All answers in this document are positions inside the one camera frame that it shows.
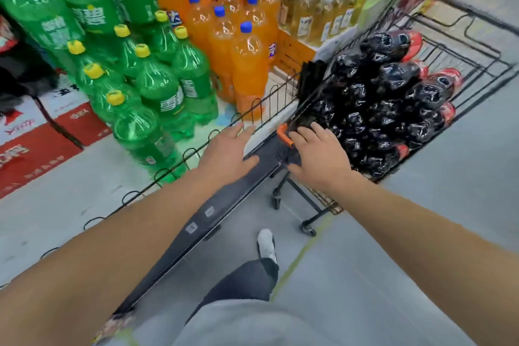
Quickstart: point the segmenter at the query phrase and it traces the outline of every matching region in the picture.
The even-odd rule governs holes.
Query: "white shoe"
[[[272,259],[276,264],[278,260],[276,258],[276,243],[274,242],[274,236],[272,235],[272,231],[269,229],[263,229],[258,234],[258,253],[261,258],[269,258]]]

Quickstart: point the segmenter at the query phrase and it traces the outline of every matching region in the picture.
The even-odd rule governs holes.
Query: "caster wheel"
[[[301,231],[310,237],[315,237],[317,232],[311,225],[307,225],[306,222],[301,223]]]
[[[279,210],[279,207],[281,206],[281,198],[272,197],[272,205],[276,211]]]

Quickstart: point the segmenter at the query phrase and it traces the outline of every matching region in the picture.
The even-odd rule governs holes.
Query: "pants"
[[[220,300],[253,299],[269,301],[278,282],[279,266],[269,258],[247,261],[214,286],[187,319],[186,324],[204,305]]]

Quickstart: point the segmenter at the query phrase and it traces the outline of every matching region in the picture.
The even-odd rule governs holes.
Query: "person's right arm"
[[[290,138],[302,183],[341,205],[478,345],[519,345],[519,256],[352,171],[330,130]]]

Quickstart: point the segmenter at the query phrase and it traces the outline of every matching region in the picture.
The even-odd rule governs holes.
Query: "person's left arm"
[[[198,168],[72,238],[0,291],[5,346],[86,346],[218,189],[256,164],[243,161],[254,127],[225,129]]]

